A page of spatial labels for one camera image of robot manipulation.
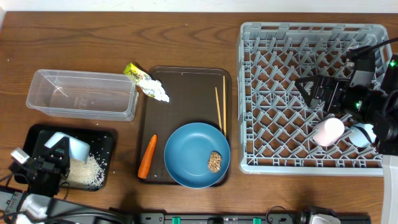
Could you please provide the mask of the light blue rice bowl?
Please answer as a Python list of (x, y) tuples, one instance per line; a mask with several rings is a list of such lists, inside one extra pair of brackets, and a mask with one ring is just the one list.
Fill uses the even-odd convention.
[(44, 146), (47, 148), (54, 147), (62, 139), (67, 141), (69, 156), (71, 159), (87, 162), (90, 153), (90, 145), (65, 133), (56, 132), (50, 137)]

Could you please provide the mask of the pink cup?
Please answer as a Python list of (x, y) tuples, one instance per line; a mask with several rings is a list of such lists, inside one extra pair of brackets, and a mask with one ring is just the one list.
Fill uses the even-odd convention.
[(329, 118), (315, 125), (317, 133), (313, 140), (320, 146), (331, 146), (345, 131), (345, 126), (338, 118)]

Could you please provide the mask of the light blue cup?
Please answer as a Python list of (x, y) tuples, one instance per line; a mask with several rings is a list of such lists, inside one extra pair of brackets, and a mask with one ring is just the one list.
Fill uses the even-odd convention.
[(368, 147), (376, 140), (371, 124), (356, 123), (350, 127), (350, 130), (352, 133), (349, 135), (349, 140), (356, 147)]

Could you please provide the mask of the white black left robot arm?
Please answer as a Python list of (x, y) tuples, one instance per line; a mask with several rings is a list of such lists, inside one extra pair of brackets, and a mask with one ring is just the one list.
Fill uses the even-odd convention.
[(70, 163), (86, 162), (90, 146), (71, 136), (51, 137), (38, 156), (20, 148), (11, 152), (11, 173), (1, 181), (22, 177), (26, 191), (1, 187), (1, 219), (6, 223), (134, 223), (134, 217), (98, 210), (54, 196), (68, 185)]

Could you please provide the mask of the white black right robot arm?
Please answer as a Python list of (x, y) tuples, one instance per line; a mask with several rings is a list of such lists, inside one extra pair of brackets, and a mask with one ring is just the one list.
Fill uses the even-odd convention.
[(376, 71), (373, 52), (355, 53), (348, 62), (353, 64), (349, 79), (317, 75), (299, 78), (295, 86), (307, 106), (314, 108), (323, 101), (327, 113), (348, 113), (360, 123), (373, 125), (384, 174), (381, 222), (397, 223), (397, 55), (387, 64), (379, 90), (369, 87)]

